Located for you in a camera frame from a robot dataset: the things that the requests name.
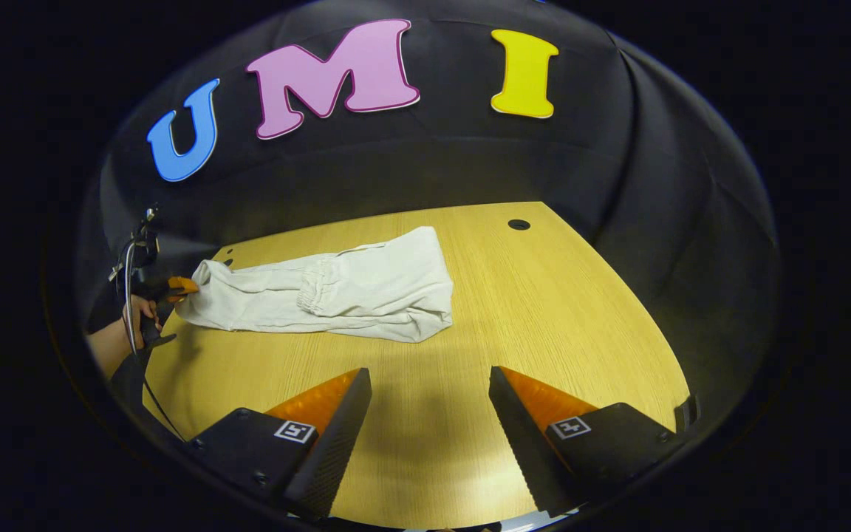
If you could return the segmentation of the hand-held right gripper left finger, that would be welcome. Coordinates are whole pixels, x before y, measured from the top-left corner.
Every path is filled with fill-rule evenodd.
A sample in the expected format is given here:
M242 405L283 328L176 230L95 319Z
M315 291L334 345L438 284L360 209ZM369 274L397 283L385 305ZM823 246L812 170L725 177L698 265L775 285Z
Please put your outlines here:
M187 443L196 464L307 521L330 515L372 399L369 370L330 378L263 413L239 407Z

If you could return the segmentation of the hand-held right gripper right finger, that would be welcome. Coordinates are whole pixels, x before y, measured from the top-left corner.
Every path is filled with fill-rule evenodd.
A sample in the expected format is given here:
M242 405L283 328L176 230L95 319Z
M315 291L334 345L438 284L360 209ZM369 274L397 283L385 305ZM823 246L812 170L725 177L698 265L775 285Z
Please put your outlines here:
M617 498L686 439L625 402L597 407L505 366L488 395L538 511L551 517Z

